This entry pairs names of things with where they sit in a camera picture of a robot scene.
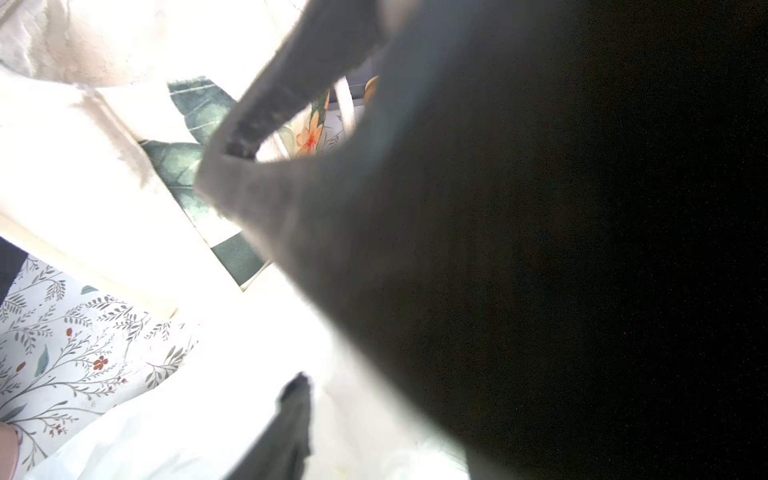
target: dark fabric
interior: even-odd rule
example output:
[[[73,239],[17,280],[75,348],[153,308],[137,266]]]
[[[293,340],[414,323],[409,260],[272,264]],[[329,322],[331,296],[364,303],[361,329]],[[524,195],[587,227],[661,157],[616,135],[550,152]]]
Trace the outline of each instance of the dark fabric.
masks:
[[[280,411],[227,480],[299,480],[310,455],[310,382],[303,373],[280,394]]]
[[[27,253],[24,250],[0,237],[0,302],[26,259]]]
[[[365,45],[326,3],[201,196],[521,476],[764,476],[768,2],[423,0],[342,147],[255,164]]]
[[[233,235],[211,250],[238,285],[243,285],[264,266],[264,260],[253,251],[242,233]]]

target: floral pattern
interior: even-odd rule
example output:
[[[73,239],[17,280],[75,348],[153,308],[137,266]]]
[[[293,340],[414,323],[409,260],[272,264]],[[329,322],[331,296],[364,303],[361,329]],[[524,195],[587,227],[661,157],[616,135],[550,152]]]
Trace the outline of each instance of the floral pattern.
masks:
[[[317,146],[320,143],[320,136],[323,134],[323,126],[317,126],[319,115],[317,113],[312,115],[310,121],[310,127],[305,127],[301,133],[296,136],[296,144],[299,146],[299,155],[311,155],[317,151]]]
[[[355,118],[362,117],[365,107],[355,107]],[[341,121],[341,112],[338,110],[327,111],[324,117],[323,136],[320,138],[318,151],[330,152],[335,150],[346,139],[344,125]]]
[[[0,422],[18,434],[15,478],[167,379],[194,347],[194,327],[156,321],[29,257],[0,304]]]

